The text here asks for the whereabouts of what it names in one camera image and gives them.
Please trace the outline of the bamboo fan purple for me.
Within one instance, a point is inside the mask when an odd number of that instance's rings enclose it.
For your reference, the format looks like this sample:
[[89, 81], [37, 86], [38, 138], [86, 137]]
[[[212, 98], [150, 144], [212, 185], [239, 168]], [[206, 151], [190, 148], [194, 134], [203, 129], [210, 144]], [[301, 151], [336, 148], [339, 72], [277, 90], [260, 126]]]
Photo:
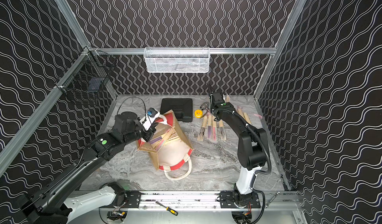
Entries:
[[212, 115], [208, 114], [207, 119], [207, 138], [208, 140], [212, 140]]

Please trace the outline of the red jute tote bag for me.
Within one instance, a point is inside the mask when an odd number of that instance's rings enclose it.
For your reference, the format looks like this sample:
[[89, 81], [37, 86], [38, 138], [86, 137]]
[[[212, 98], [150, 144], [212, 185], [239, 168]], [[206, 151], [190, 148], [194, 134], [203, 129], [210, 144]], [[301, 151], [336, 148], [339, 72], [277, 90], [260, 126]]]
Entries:
[[[180, 128], [179, 122], [173, 111], [160, 114], [154, 121], [157, 123], [156, 132], [152, 138], [163, 134], [166, 129], [174, 128], [180, 140], [166, 144], [159, 152], [155, 152], [149, 142], [145, 142], [142, 138], [137, 141], [137, 149], [148, 153], [152, 164], [156, 170], [164, 171], [165, 176], [169, 180], [179, 181], [188, 177], [192, 171], [191, 154], [193, 147]], [[188, 164], [188, 171], [178, 177], [173, 177], [170, 172], [180, 169], [184, 164]]]

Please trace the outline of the bamboo fan floral white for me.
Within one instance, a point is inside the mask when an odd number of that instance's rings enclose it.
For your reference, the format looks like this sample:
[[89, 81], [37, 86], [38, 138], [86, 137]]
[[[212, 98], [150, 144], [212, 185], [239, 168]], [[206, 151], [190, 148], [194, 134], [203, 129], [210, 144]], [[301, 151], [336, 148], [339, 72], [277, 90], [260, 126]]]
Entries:
[[207, 123], [208, 123], [208, 117], [205, 116], [203, 118], [203, 123], [202, 123], [202, 126], [200, 128], [200, 131], [199, 131], [199, 134], [198, 134], [198, 137], [197, 137], [197, 141], [203, 141], [204, 140]]

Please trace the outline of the bamboo fan pink stripe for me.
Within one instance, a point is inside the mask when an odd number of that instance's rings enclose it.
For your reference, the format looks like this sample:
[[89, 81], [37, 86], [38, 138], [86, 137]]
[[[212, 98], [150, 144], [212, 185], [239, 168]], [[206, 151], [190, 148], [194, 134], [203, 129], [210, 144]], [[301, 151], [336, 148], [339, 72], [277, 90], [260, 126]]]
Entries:
[[[244, 114], [244, 118], [245, 118], [245, 120], [249, 123], [249, 124], [251, 124], [251, 125], [253, 125], [252, 124], [252, 121], [251, 121], [251, 119], [250, 119], [250, 115], [248, 115], [246, 112], [244, 112], [243, 113]], [[263, 117], [260, 115], [260, 114], [254, 114], [254, 116], [258, 119], [258, 120], [262, 120], [263, 119]]]

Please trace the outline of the bamboo fan pink white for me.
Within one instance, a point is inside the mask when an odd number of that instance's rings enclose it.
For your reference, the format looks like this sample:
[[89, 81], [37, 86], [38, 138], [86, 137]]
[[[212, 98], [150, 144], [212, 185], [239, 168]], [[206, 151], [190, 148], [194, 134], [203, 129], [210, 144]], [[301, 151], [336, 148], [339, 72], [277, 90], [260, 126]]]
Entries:
[[240, 106], [237, 107], [237, 112], [245, 119], [244, 113], [243, 113], [242, 108]]

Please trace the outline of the bamboo fan grey floral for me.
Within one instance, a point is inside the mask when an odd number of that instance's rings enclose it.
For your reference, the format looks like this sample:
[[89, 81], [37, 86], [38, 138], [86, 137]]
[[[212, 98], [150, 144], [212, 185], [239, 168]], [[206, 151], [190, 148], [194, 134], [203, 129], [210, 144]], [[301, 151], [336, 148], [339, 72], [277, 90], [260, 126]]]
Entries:
[[224, 122], [223, 120], [220, 120], [218, 122], [218, 126], [219, 126], [219, 133], [220, 133], [220, 138], [222, 141], [226, 141], [227, 140], [227, 137], [226, 137], [226, 131], [225, 131], [225, 127], [224, 127]]

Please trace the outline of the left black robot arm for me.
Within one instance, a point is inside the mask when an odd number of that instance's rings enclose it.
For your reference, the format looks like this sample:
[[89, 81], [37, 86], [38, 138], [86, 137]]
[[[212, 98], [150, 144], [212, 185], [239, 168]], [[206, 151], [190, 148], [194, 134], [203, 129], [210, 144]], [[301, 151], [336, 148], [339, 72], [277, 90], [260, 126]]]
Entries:
[[18, 199], [19, 213], [30, 224], [68, 224], [96, 208], [111, 204], [122, 205], [118, 199], [125, 191], [116, 183], [78, 198], [69, 195], [95, 170], [122, 152], [126, 145], [144, 139], [149, 141], [156, 132], [156, 119], [161, 114], [150, 108], [140, 119], [133, 112], [115, 116], [111, 131], [98, 135], [86, 146], [80, 158], [54, 181], [33, 195], [24, 194]]

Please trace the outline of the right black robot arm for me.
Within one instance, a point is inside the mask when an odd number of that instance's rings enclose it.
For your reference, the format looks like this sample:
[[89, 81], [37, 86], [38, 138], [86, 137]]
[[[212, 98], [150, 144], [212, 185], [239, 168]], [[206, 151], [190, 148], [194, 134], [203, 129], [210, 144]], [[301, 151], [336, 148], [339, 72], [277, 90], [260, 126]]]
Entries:
[[216, 121], [224, 121], [238, 137], [237, 157], [241, 165], [239, 178], [234, 185], [233, 198], [243, 207], [254, 198], [254, 182], [258, 174], [272, 173], [272, 161], [267, 134], [263, 128], [250, 124], [235, 107], [224, 100], [221, 92], [210, 92], [210, 111]]

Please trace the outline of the folding fans bundle in bag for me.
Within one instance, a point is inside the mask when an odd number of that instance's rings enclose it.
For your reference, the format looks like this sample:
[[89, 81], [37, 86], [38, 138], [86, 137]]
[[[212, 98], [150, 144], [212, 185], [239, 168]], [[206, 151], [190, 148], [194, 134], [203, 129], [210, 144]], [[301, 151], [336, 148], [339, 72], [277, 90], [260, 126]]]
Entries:
[[174, 128], [168, 128], [166, 131], [151, 139], [149, 141], [150, 145], [154, 149], [155, 152], [159, 152], [159, 150], [164, 147], [166, 144], [170, 144], [174, 141], [180, 140], [180, 137], [178, 136], [177, 132], [175, 131]]

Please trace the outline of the yellow thread seal tape spool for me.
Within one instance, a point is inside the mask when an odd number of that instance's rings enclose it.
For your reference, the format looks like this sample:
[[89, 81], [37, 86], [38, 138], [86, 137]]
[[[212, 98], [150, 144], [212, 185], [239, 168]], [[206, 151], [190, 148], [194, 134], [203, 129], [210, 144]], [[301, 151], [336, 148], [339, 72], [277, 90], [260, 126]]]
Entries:
[[196, 118], [202, 118], [204, 115], [204, 112], [202, 110], [195, 110], [194, 115]]

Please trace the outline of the black plastic tool case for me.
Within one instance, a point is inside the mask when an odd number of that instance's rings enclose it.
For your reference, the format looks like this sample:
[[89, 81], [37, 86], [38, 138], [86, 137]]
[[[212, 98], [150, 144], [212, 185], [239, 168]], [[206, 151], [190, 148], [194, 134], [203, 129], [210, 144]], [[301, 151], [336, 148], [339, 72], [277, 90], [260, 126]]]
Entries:
[[177, 120], [182, 122], [193, 121], [193, 100], [191, 98], [163, 98], [160, 113], [173, 111]]

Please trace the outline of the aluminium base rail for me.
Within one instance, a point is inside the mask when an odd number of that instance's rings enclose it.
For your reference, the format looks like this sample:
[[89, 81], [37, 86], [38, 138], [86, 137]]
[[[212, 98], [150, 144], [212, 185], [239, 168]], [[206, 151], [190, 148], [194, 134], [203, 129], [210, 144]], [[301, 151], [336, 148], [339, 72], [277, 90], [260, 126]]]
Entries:
[[[266, 196], [266, 211], [295, 211], [299, 209], [298, 197], [295, 192], [264, 192]], [[132, 204], [127, 204], [122, 210], [132, 211], [164, 211], [165, 208], [156, 204], [168, 206], [178, 212], [236, 212], [249, 210], [248, 205], [235, 204], [231, 191], [129, 191]]]

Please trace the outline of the yellow black handled screwdriver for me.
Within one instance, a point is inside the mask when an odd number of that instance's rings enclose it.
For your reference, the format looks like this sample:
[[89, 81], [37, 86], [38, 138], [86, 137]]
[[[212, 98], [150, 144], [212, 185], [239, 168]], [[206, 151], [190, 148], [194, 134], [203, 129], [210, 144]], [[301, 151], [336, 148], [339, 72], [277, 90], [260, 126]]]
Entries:
[[165, 208], [165, 209], [166, 209], [166, 211], [170, 212], [172, 215], [174, 215], [174, 216], [178, 216], [178, 212], [177, 212], [177, 211], [175, 211], [174, 209], [171, 209], [170, 207], [168, 207], [168, 206], [165, 206], [164, 204], [161, 204], [161, 203], [160, 203], [160, 202], [158, 202], [158, 201], [155, 201], [155, 203], [156, 203], [157, 205], [159, 205], [159, 206], [161, 206], [161, 207]]

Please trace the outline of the aluminium frame corner post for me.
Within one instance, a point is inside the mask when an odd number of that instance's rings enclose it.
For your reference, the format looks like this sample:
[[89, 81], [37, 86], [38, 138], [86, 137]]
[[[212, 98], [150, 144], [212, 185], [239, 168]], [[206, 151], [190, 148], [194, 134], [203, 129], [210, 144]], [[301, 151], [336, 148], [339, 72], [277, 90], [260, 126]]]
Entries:
[[291, 12], [287, 18], [287, 21], [284, 25], [284, 28], [280, 34], [280, 37], [278, 39], [278, 42], [276, 44], [276, 52], [274, 55], [272, 55], [272, 57], [269, 59], [266, 67], [265, 67], [265, 70], [261, 76], [261, 79], [257, 85], [257, 88], [256, 88], [256, 91], [254, 93], [254, 99], [255, 100], [258, 100], [261, 96], [261, 93], [263, 92], [264, 90], [264, 87], [268, 81], [268, 79], [270, 78], [270, 75], [272, 73], [272, 70], [274, 69], [274, 67], [276, 66], [276, 62], [278, 61], [279, 57], [281, 56], [281, 53], [288, 41], [288, 38], [291, 34], [291, 32], [293, 31], [293, 28], [297, 22], [297, 19], [299, 18], [303, 8], [304, 8], [304, 5], [306, 3], [307, 0], [295, 0], [295, 3], [293, 5], [293, 8], [291, 9]]

